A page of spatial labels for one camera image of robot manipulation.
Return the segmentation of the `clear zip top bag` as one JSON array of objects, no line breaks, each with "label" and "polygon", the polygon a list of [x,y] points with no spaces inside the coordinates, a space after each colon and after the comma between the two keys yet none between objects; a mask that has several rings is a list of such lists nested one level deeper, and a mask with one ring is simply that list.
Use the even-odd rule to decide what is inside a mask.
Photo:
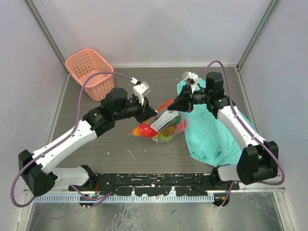
[{"label": "clear zip top bag", "polygon": [[[151,140],[153,140],[157,143],[164,143],[164,142],[161,142],[158,139],[158,136],[159,136],[160,133],[162,133],[162,130],[164,130],[166,127],[168,127],[170,125],[176,127],[174,137],[176,135],[178,135],[179,133],[181,133],[181,132],[178,131],[177,126],[182,121],[182,119],[185,119],[186,121],[187,121],[187,119],[185,118],[185,115],[183,113],[178,112],[178,111],[170,111],[170,110],[167,109],[167,107],[172,102],[173,102],[173,100],[170,99],[169,101],[167,101],[166,103],[164,103],[162,106],[160,106],[157,109],[157,112],[158,112],[157,116],[153,116],[152,118],[140,123],[140,124],[150,124],[151,128],[158,132],[158,134],[156,136],[154,136],[152,138],[146,138],[146,139],[151,139]],[[128,136],[134,136],[133,130],[131,130],[129,133],[127,133],[127,135]]]}]

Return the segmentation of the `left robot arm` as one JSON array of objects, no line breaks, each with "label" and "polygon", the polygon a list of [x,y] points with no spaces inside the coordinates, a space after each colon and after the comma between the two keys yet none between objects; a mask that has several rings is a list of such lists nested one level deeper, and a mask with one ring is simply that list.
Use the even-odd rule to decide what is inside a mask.
[{"label": "left robot arm", "polygon": [[134,117],[139,123],[157,115],[146,95],[145,83],[133,87],[133,95],[123,88],[113,88],[101,105],[88,111],[68,132],[43,148],[18,155],[21,177],[35,197],[54,187],[81,186],[90,191],[96,186],[96,175],[88,166],[58,168],[57,165],[81,146],[95,140],[115,126],[118,120]]}]

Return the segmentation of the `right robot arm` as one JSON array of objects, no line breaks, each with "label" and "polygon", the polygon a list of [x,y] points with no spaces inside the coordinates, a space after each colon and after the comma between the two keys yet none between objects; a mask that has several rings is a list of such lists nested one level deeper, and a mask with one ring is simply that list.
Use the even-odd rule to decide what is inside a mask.
[{"label": "right robot arm", "polygon": [[237,164],[213,168],[212,186],[221,190],[228,181],[250,185],[277,177],[278,145],[274,141],[266,141],[244,120],[235,103],[224,93],[221,73],[207,73],[205,87],[198,84],[196,73],[185,72],[182,77],[185,85],[167,108],[190,113],[194,106],[205,104],[215,119],[228,129],[241,150]]}]

